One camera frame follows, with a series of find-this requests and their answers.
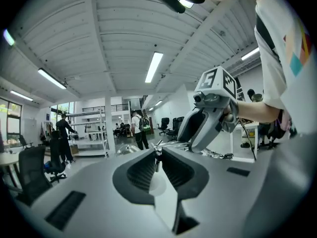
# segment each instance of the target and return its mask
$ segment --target metal shelf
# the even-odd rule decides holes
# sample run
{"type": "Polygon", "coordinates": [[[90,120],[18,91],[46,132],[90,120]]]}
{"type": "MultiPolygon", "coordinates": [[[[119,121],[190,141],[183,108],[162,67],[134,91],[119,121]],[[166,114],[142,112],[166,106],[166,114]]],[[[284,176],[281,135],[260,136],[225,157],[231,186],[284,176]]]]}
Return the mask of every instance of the metal shelf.
{"type": "MultiPolygon", "coordinates": [[[[101,133],[104,133],[104,132],[107,132],[106,130],[98,130],[98,131],[87,131],[85,132],[86,134],[101,134],[101,133]]],[[[72,133],[71,136],[76,136],[78,134],[76,133],[72,133]]]]}
{"type": "Polygon", "coordinates": [[[70,126],[77,126],[77,125],[86,125],[86,124],[93,124],[93,123],[101,123],[106,121],[86,121],[86,122],[77,122],[77,123],[70,123],[70,126]]]}
{"type": "Polygon", "coordinates": [[[91,116],[91,115],[100,115],[100,111],[95,110],[95,111],[86,111],[82,113],[67,114],[68,117],[83,117],[83,116],[91,116]]]}
{"type": "Polygon", "coordinates": [[[106,143],[106,140],[96,140],[96,141],[91,141],[87,139],[83,140],[69,140],[69,144],[72,145],[103,145],[106,143]]]}

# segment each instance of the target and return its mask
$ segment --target black cable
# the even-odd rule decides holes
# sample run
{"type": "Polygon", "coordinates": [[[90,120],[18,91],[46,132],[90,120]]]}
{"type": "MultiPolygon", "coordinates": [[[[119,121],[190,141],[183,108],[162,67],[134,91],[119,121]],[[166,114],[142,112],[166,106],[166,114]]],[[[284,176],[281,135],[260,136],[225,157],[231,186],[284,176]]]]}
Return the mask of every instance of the black cable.
{"type": "Polygon", "coordinates": [[[245,128],[245,126],[244,126],[244,124],[243,124],[243,122],[241,121],[240,118],[239,118],[239,121],[240,121],[240,124],[241,124],[242,128],[244,129],[244,131],[245,131],[246,134],[247,134],[247,137],[248,137],[248,140],[249,140],[249,143],[250,143],[250,146],[251,146],[251,151],[252,151],[252,153],[253,153],[253,159],[254,159],[254,162],[255,162],[255,161],[257,161],[257,159],[256,159],[256,155],[254,154],[254,149],[253,149],[251,140],[250,140],[250,138],[249,138],[249,134],[248,134],[247,129],[245,128]]]}

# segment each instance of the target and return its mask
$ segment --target white t-shirt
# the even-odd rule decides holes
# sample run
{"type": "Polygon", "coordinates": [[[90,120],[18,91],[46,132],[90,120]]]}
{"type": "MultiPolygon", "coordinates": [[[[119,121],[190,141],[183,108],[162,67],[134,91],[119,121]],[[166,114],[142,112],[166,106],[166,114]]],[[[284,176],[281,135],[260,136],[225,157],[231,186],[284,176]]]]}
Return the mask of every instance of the white t-shirt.
{"type": "Polygon", "coordinates": [[[263,101],[286,109],[299,133],[317,131],[317,53],[308,31],[286,0],[259,0],[256,12],[281,63],[255,29],[263,66],[263,101]]]}
{"type": "Polygon", "coordinates": [[[131,123],[135,124],[135,133],[140,133],[140,129],[139,129],[139,125],[140,125],[140,120],[141,120],[141,116],[140,115],[136,115],[132,118],[131,123]]]}

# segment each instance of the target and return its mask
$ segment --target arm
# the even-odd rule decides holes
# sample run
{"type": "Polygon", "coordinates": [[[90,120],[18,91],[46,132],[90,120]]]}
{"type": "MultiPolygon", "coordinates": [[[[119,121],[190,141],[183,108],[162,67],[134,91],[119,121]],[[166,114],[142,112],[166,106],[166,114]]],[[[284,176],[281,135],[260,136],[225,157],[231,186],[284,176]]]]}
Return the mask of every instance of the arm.
{"type": "Polygon", "coordinates": [[[131,131],[132,131],[132,133],[134,134],[134,131],[135,131],[135,123],[131,124],[131,131]]]}
{"type": "Polygon", "coordinates": [[[70,125],[68,124],[68,122],[65,121],[65,127],[72,133],[75,133],[75,131],[70,127],[70,125]]]}
{"type": "Polygon", "coordinates": [[[272,122],[278,117],[280,109],[270,107],[264,102],[246,103],[238,101],[239,118],[258,122],[272,122]]]}

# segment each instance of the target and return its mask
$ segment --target railing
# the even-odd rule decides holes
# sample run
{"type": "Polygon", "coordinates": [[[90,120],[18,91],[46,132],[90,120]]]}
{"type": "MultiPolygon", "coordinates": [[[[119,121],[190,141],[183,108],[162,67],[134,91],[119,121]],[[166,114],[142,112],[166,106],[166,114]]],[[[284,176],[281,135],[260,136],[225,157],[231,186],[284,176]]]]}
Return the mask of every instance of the railing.
{"type": "Polygon", "coordinates": [[[83,108],[83,112],[88,112],[88,111],[99,111],[100,110],[100,106],[99,107],[93,107],[93,108],[83,108]]]}
{"type": "Polygon", "coordinates": [[[143,106],[143,104],[145,103],[145,100],[147,99],[148,95],[143,95],[143,98],[140,100],[140,105],[141,105],[141,108],[143,106]]]}
{"type": "Polygon", "coordinates": [[[111,111],[128,111],[129,110],[129,104],[120,104],[120,105],[111,105],[111,111]]]}
{"type": "MultiPolygon", "coordinates": [[[[99,111],[100,107],[93,107],[93,108],[83,108],[83,112],[88,111],[99,111]]],[[[120,104],[120,105],[111,105],[111,111],[128,111],[129,110],[129,104],[120,104]]]]}

